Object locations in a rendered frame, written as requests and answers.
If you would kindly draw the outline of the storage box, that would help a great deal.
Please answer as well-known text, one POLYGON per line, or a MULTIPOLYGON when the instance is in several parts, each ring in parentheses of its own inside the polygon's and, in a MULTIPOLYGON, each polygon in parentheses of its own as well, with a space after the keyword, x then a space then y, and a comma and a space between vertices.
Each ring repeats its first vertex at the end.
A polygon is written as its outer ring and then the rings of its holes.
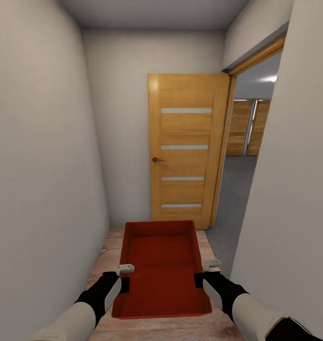
POLYGON ((202 259, 194 221, 126 222, 120 265, 131 264, 129 292, 113 302, 121 320, 203 316, 212 313, 210 297, 196 288, 202 259))

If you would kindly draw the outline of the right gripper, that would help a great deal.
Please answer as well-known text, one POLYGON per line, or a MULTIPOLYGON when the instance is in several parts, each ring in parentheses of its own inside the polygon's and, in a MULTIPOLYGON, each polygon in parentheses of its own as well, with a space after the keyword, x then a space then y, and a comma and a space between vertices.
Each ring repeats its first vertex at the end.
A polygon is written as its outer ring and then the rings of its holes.
POLYGON ((203 278, 205 277, 206 274, 207 272, 194 274, 196 288, 203 288, 203 278))

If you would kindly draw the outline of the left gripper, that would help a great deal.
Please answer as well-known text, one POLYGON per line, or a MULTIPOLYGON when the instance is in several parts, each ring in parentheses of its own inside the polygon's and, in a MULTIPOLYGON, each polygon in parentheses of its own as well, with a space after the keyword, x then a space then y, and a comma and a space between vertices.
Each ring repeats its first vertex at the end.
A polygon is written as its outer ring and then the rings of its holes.
POLYGON ((129 277, 123 277, 123 278, 121 278, 121 289, 120 289, 120 293, 127 293, 127 292, 129 292, 129 281, 130 281, 130 278, 129 278, 129 277))

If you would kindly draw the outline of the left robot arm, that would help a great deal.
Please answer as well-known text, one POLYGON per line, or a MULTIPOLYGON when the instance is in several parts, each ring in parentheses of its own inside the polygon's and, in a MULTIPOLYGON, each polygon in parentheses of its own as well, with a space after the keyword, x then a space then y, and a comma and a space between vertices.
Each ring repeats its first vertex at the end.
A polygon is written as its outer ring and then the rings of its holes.
POLYGON ((115 265, 113 271, 103 276, 54 322, 27 341, 89 341, 99 320, 104 316, 120 293, 129 292, 129 277, 123 273, 134 272, 131 264, 115 265))

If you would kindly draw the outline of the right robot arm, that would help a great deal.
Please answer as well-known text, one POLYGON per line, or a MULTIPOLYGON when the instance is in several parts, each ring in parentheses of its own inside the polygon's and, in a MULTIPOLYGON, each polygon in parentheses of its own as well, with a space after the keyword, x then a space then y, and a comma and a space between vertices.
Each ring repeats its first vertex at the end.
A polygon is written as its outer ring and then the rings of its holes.
POLYGON ((202 260, 203 272, 194 274, 196 288, 204 288, 247 341, 323 341, 290 314, 256 299, 220 271, 210 271, 220 266, 218 259, 202 260))

